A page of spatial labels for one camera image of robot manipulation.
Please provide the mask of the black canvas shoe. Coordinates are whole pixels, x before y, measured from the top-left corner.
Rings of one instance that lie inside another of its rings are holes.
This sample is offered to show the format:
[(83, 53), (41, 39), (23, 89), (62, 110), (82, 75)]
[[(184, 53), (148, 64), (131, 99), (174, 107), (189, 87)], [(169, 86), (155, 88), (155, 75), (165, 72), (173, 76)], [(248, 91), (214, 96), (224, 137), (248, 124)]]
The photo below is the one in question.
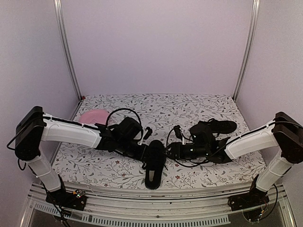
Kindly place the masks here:
[(165, 147), (160, 140), (153, 140), (146, 149), (143, 169), (145, 186), (155, 190), (161, 184), (162, 172), (166, 163)]
[(212, 133), (219, 133), (219, 134), (229, 134), (234, 132), (237, 129), (237, 123), (233, 121), (220, 121), (212, 118), (208, 121), (199, 121), (198, 124), (208, 126)]

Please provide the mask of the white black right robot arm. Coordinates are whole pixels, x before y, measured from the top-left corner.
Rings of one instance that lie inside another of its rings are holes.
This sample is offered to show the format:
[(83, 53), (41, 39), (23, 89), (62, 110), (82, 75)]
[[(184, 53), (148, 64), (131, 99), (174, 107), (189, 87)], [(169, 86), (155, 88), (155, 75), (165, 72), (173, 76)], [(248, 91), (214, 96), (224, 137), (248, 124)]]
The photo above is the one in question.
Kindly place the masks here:
[(244, 134), (221, 140), (216, 135), (236, 130), (237, 123), (210, 119), (189, 129), (189, 143), (185, 143), (179, 126), (173, 131), (181, 142), (167, 145), (166, 155), (173, 160), (190, 160), (204, 157), (206, 162), (225, 164), (258, 150), (278, 147), (279, 151), (266, 169), (257, 175), (245, 195), (248, 206), (255, 206), (263, 199), (270, 187), (295, 164), (303, 161), (303, 127), (284, 112), (265, 125)]

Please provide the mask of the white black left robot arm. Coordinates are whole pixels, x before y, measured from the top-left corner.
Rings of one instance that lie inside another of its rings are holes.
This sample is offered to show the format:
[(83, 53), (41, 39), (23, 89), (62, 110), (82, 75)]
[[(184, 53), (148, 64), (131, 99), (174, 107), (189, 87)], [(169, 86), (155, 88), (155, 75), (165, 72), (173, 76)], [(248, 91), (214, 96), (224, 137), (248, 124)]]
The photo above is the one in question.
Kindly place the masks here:
[(7, 149), (29, 166), (44, 184), (47, 193), (60, 205), (70, 202), (60, 176), (52, 169), (39, 146), (42, 141), (57, 141), (83, 145), (96, 150), (115, 152), (125, 157), (143, 161), (146, 145), (143, 141), (152, 129), (143, 128), (140, 118), (124, 118), (119, 124), (96, 123), (93, 126), (56, 118), (35, 106), (16, 127), (16, 135)]

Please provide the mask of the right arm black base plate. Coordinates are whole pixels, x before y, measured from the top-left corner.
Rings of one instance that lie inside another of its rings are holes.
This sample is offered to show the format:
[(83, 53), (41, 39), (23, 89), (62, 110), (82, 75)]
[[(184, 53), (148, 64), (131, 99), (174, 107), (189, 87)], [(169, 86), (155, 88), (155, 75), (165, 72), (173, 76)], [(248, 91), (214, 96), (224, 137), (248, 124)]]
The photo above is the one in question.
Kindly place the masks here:
[(262, 192), (258, 189), (250, 190), (247, 193), (242, 193), (228, 198), (228, 206), (232, 211), (252, 208), (269, 203), (267, 192)]

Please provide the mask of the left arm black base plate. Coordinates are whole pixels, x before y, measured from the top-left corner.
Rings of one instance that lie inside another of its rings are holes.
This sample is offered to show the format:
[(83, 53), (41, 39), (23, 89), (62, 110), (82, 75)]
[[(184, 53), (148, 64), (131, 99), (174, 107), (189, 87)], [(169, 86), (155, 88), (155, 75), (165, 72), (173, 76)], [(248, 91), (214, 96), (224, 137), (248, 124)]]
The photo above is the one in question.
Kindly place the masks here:
[(48, 192), (46, 194), (45, 201), (59, 207), (84, 211), (87, 202), (87, 196), (84, 192), (79, 190), (73, 192), (57, 190), (54, 192)]

